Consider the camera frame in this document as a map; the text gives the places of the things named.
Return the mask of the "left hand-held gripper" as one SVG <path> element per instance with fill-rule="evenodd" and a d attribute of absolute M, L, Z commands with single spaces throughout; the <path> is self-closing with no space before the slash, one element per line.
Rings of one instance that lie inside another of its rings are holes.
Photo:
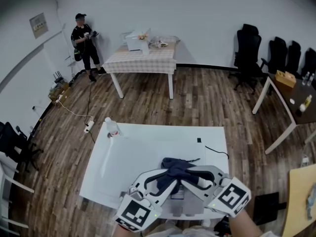
<path fill-rule="evenodd" d="M 162 205 L 167 200 L 178 181 L 172 180 L 156 194 L 147 197 L 140 191 L 149 191 L 150 183 L 164 176 L 168 169 L 154 169 L 141 173 L 127 193 L 121 197 L 120 206 L 113 220 L 131 232 L 141 232 L 151 225 L 162 213 Z"/>

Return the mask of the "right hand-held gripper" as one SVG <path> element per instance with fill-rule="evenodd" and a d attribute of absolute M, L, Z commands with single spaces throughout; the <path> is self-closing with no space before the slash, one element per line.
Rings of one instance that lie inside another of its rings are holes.
<path fill-rule="evenodd" d="M 205 180 L 221 180 L 229 178 L 218 167 L 213 165 L 200 165 L 187 169 L 187 173 Z M 197 197 L 211 197 L 215 186 L 209 185 L 203 188 L 192 182 L 181 180 L 181 184 Z M 238 178 L 232 178 L 227 185 L 220 186 L 214 192 L 216 196 L 207 205 L 213 212 L 218 212 L 229 217 L 236 217 L 251 200 L 250 189 Z"/>

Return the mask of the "dark grey wiping cloth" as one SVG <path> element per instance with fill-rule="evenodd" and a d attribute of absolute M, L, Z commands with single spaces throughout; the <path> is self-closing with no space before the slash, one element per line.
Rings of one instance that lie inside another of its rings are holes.
<path fill-rule="evenodd" d="M 177 158 L 164 158 L 161 162 L 161 169 L 167 169 L 166 173 L 157 179 L 157 188 L 159 190 L 165 188 L 167 184 L 177 181 L 174 189 L 170 193 L 174 195 L 179 192 L 181 186 L 181 180 L 186 180 L 194 184 L 198 184 L 199 177 L 193 176 L 186 172 L 186 169 L 194 167 L 193 162 L 200 160 L 200 158 L 193 160 L 183 160 Z"/>

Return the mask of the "person's right forearm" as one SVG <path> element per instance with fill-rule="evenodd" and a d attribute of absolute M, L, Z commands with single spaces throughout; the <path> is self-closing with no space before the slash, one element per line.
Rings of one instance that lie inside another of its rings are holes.
<path fill-rule="evenodd" d="M 229 218 L 232 237 L 260 237 L 263 232 L 243 209 L 236 217 Z"/>

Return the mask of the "person's left forearm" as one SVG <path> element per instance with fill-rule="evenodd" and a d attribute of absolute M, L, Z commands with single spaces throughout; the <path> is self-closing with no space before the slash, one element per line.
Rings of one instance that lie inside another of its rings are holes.
<path fill-rule="evenodd" d="M 112 237 L 145 237 L 142 232 L 134 233 L 117 224 Z"/>

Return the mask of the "person in white shirt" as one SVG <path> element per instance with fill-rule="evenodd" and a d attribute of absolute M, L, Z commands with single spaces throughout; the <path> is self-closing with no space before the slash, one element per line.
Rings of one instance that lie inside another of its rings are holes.
<path fill-rule="evenodd" d="M 212 228 L 204 226 L 193 226 L 184 230 L 178 228 L 174 223 L 165 222 L 144 237 L 220 237 L 220 233 Z M 247 230 L 244 226 L 234 228 L 231 237 L 279 237 L 273 232 L 262 233 L 260 230 Z"/>

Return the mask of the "clear water bottle red label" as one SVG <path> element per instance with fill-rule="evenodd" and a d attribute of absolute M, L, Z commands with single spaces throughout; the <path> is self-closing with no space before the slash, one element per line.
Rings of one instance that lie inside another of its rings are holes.
<path fill-rule="evenodd" d="M 123 133 L 122 131 L 120 130 L 118 124 L 112 120 L 110 117 L 106 117 L 105 118 L 105 123 L 106 123 L 106 128 L 108 130 L 108 133 L 114 137 L 114 136 L 117 136 L 117 135 L 120 135 L 122 136 Z"/>

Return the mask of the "yellow table black base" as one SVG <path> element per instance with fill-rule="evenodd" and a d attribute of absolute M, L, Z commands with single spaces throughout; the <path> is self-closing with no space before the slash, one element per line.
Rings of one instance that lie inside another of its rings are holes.
<path fill-rule="evenodd" d="M 316 164 L 293 169 L 288 178 L 288 200 L 279 202 L 279 193 L 256 196 L 253 221 L 257 225 L 277 219 L 280 210 L 286 210 L 282 237 L 294 237 L 316 221 L 316 200 L 312 207 L 312 220 L 307 219 L 306 202 L 313 183 L 316 183 Z"/>

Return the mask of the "grey blue elongated object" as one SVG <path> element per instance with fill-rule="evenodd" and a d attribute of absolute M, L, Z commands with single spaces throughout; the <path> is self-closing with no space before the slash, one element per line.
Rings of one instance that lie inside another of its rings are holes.
<path fill-rule="evenodd" d="M 312 220 L 312 207 L 316 200 L 316 183 L 313 183 L 306 202 L 307 219 Z"/>

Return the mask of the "checkered cloth covered table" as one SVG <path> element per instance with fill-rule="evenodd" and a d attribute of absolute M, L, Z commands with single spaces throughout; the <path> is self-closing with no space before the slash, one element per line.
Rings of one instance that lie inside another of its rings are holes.
<path fill-rule="evenodd" d="M 118 73 L 152 73 L 168 76 L 169 98 L 173 99 L 173 75 L 176 71 L 174 58 L 177 43 L 169 43 L 167 47 L 155 48 L 150 45 L 150 54 L 143 55 L 142 51 L 129 51 L 127 45 L 122 45 L 103 64 L 105 71 L 110 74 L 119 97 L 124 97 L 116 74 Z"/>

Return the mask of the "dark brown table white legs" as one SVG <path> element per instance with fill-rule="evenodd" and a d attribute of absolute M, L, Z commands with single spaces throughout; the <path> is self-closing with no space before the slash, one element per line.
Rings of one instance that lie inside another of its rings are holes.
<path fill-rule="evenodd" d="M 288 128 L 265 150 L 265 154 L 270 154 L 279 144 L 281 144 L 290 133 L 299 125 L 315 123 L 316 122 L 316 89 L 312 86 L 302 85 L 302 80 L 297 79 L 293 89 L 286 89 L 284 86 L 275 81 L 275 75 L 268 74 L 261 94 L 252 110 L 256 114 L 259 110 L 265 96 L 268 93 L 269 87 L 272 86 L 285 107 L 287 114 L 291 120 Z M 307 109 L 303 112 L 301 117 L 296 115 L 296 110 L 303 104 L 306 98 L 312 95 L 312 101 Z M 295 104 L 290 103 L 290 99 L 295 101 Z"/>

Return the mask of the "cardboard box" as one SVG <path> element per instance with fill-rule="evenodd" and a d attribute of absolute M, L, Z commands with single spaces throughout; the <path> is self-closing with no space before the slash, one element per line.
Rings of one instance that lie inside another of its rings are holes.
<path fill-rule="evenodd" d="M 71 93 L 71 88 L 67 82 L 58 83 L 56 86 L 50 89 L 48 97 L 51 100 L 52 105 L 58 104 L 56 100 L 61 99 L 61 103 L 64 103 L 66 98 Z"/>
<path fill-rule="evenodd" d="M 293 89 L 296 84 L 296 77 L 287 71 L 282 72 L 277 70 L 275 74 L 275 81 L 290 90 Z"/>

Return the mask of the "row of black office chairs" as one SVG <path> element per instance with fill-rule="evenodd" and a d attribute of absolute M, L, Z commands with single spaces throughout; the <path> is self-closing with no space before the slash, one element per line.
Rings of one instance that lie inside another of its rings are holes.
<path fill-rule="evenodd" d="M 278 70 L 289 72 L 295 78 L 303 79 L 305 76 L 316 75 L 316 51 L 309 48 L 305 53 L 305 63 L 300 72 L 298 66 L 301 58 L 301 46 L 299 43 L 292 41 L 287 47 L 286 42 L 275 37 L 269 41 L 270 59 L 267 61 L 262 58 L 261 65 L 258 65 L 258 52 L 262 41 L 257 27 L 244 24 L 242 29 L 237 31 L 238 51 L 235 53 L 234 66 L 238 68 L 237 73 L 230 73 L 228 77 L 238 78 L 238 83 L 234 90 L 246 83 L 255 92 L 257 79 L 262 78 L 264 66 L 268 67 L 270 74 L 275 74 Z"/>

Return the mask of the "clear plastic food tray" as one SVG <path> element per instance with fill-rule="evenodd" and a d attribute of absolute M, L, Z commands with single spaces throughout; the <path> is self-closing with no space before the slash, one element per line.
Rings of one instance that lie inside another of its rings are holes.
<path fill-rule="evenodd" d="M 169 43 L 178 43 L 179 41 L 177 36 L 154 36 L 149 40 L 155 48 L 167 47 Z"/>

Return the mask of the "white box appliance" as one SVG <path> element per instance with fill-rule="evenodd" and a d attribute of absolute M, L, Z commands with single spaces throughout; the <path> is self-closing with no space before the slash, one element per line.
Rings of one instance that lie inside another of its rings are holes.
<path fill-rule="evenodd" d="M 144 33 L 148 33 L 149 37 L 147 40 L 138 40 L 138 35 L 139 34 L 144 34 Z M 136 50 L 140 50 L 142 51 L 143 55 L 149 55 L 150 54 L 150 50 L 149 50 L 149 40 L 152 38 L 152 31 L 151 28 L 148 29 L 142 29 L 142 30 L 134 30 L 133 32 L 131 32 L 130 34 L 128 34 L 125 37 L 126 40 L 126 44 L 128 47 L 129 51 L 136 51 Z"/>

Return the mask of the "black swivel desk chair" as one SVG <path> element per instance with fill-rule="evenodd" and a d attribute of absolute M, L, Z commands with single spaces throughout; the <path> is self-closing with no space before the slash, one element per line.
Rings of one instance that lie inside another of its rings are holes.
<path fill-rule="evenodd" d="M 29 172 L 29 163 L 36 171 L 39 168 L 35 165 L 33 157 L 37 153 L 43 153 L 35 143 L 28 140 L 27 136 L 16 127 L 16 132 L 9 122 L 0 122 L 0 152 L 4 153 L 7 157 L 11 158 L 14 162 L 21 164 L 25 163 L 24 170 Z"/>

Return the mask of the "black waist recorder box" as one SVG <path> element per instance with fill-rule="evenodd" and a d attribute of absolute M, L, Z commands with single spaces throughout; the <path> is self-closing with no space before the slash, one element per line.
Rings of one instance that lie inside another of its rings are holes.
<path fill-rule="evenodd" d="M 229 218 L 223 217 L 214 227 L 214 232 L 217 237 L 229 237 L 231 235 L 231 229 L 229 224 Z"/>

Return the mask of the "beige wall notice panel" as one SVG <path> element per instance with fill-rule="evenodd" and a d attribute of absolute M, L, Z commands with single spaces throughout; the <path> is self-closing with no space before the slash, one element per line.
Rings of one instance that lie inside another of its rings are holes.
<path fill-rule="evenodd" d="M 35 39 L 42 36 L 48 31 L 46 19 L 44 13 L 41 13 L 30 19 L 30 25 L 34 34 Z"/>

